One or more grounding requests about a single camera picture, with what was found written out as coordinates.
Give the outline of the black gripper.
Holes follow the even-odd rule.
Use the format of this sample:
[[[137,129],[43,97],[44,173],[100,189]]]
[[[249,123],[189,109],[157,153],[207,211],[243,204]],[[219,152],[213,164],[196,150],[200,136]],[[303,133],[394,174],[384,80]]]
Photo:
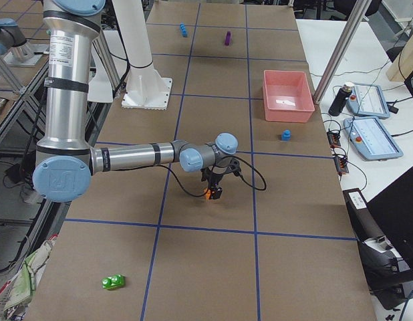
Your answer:
[[[204,188],[203,194],[210,195],[211,187],[213,187],[213,199],[220,199],[223,189],[219,186],[220,181],[227,174],[234,174],[236,177],[241,176],[240,162],[236,159],[231,159],[230,162],[221,167],[207,167],[201,170],[201,181],[206,181],[207,186]]]

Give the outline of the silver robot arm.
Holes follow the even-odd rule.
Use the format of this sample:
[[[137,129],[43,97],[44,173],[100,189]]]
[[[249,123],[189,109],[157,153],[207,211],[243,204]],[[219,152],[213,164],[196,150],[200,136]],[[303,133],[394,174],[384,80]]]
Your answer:
[[[35,190],[45,199],[65,203],[81,197],[99,172],[132,171],[179,163],[201,172],[206,193],[218,198],[219,181],[239,174],[237,139],[229,133],[202,145],[184,140],[122,148],[94,148],[85,138],[89,71],[93,41],[101,32],[104,1],[45,1],[43,19],[51,30],[49,71],[44,87],[46,124],[37,143]]]

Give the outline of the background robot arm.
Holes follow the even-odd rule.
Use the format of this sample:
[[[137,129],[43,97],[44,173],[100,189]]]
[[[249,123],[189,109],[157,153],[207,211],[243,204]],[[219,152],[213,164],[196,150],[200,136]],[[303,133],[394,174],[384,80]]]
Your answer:
[[[8,66],[33,68],[49,57],[49,45],[32,43],[12,18],[0,19],[0,57]]]

